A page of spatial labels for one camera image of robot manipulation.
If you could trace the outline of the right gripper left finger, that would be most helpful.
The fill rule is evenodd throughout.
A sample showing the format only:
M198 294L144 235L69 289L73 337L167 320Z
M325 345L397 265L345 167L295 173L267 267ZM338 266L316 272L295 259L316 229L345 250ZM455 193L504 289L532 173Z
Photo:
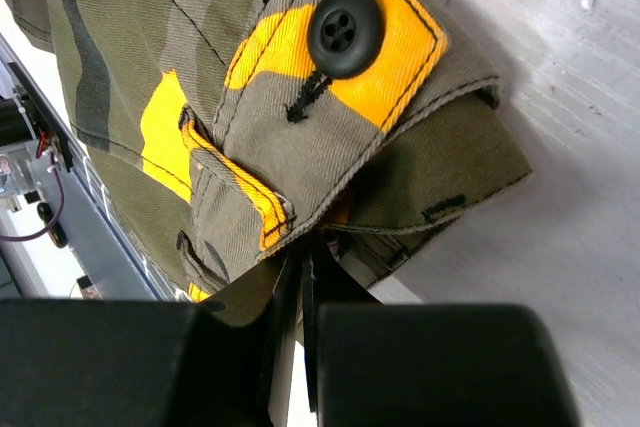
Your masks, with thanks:
M5 299L5 426L283 426L300 256L202 303Z

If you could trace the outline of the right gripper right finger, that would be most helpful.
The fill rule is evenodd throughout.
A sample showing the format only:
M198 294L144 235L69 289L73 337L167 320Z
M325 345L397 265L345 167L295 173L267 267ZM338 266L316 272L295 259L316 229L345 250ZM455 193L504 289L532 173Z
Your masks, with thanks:
M321 241L302 255L309 405L321 426L576 426L552 338L514 304L375 299Z

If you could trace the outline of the orange green camouflage trousers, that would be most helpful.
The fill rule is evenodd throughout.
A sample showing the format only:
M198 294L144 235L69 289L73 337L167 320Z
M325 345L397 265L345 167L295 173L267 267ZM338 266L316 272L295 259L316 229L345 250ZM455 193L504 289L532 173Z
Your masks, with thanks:
M364 287L530 164L437 0L4 0L126 228L203 301L313 229Z

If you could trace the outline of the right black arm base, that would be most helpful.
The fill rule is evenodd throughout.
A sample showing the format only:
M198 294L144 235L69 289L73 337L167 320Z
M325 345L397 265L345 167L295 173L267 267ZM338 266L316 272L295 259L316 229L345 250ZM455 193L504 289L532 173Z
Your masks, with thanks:
M16 61L1 62L1 196L30 194L54 160L73 166L66 127Z

